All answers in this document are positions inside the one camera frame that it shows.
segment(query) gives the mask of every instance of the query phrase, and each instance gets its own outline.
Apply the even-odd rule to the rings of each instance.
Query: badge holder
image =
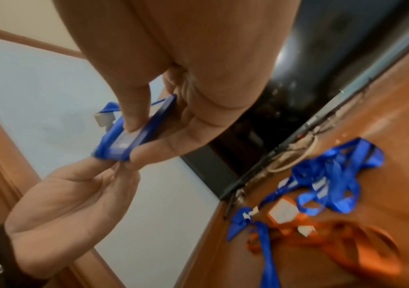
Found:
[[[173,94],[153,103],[149,111],[150,119],[148,123],[137,131],[127,132],[124,130],[124,117],[121,116],[102,137],[99,146],[94,150],[92,156],[105,160],[129,161],[132,150],[139,145],[149,142],[165,117],[171,113],[176,104],[176,99],[176,95]],[[110,110],[105,107],[104,110],[96,114],[96,120],[99,125],[101,125],[99,118],[112,119],[111,116],[107,117],[105,115],[118,110],[117,107]]]

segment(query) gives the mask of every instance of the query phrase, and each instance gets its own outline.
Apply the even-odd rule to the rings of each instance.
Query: orange lanyard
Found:
[[[356,222],[345,220],[326,222],[295,220],[283,224],[269,224],[268,226],[271,243],[282,242],[296,246],[320,248],[344,269],[355,274],[396,276],[402,270],[400,252],[396,243],[387,232],[374,226],[362,226]],[[308,237],[299,233],[283,235],[280,232],[284,229],[297,231],[299,226],[313,226],[316,231]],[[353,245],[356,248],[357,257],[349,255],[348,249],[346,249],[348,245]],[[250,236],[246,248],[252,252],[261,251],[257,232]]]

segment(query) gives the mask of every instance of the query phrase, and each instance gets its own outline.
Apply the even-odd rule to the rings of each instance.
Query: wooden desk surface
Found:
[[[385,229],[401,248],[404,271],[397,279],[358,279],[320,250],[275,245],[273,258],[283,288],[409,287],[409,55],[377,80],[336,128],[320,137],[314,156],[355,137],[379,146],[386,161],[381,168],[358,175],[362,197],[354,212],[342,215],[328,210],[315,218],[352,219]],[[285,171],[263,180],[249,192],[245,204],[257,205],[289,174]],[[224,208],[222,204],[216,211],[177,287],[259,287],[263,255],[245,249],[247,230],[226,241],[229,221],[222,219]],[[258,219],[268,221],[263,218],[268,210],[264,208]]]

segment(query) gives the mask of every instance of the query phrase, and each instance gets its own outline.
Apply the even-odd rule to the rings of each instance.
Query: blue lanyard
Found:
[[[291,177],[286,184],[266,196],[256,208],[261,209],[288,192],[307,187],[310,191],[302,193],[297,198],[300,212],[315,216],[325,208],[329,208],[343,214],[350,213],[361,195],[361,187],[356,180],[356,175],[361,169],[379,167],[383,162],[384,154],[380,148],[363,138],[356,138],[331,148],[316,158],[297,164],[292,168]],[[352,192],[349,197],[345,197],[347,190]],[[312,201],[320,204],[320,207],[304,207]],[[232,224],[228,229],[227,240],[230,241],[244,228],[254,224],[260,235],[265,256],[265,270],[260,287],[278,288],[280,284],[272,260],[268,227],[260,222],[252,223],[252,215],[252,208],[240,208],[231,219]]]

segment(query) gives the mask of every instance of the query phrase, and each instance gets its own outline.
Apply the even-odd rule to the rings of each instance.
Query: wall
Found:
[[[79,51],[51,0],[0,0],[0,30]]]
[[[153,99],[161,89],[151,83]],[[0,40],[0,123],[41,177],[90,155],[104,134],[93,114],[114,100],[87,61]],[[178,158],[141,178],[96,248],[127,287],[173,287],[218,200]]]

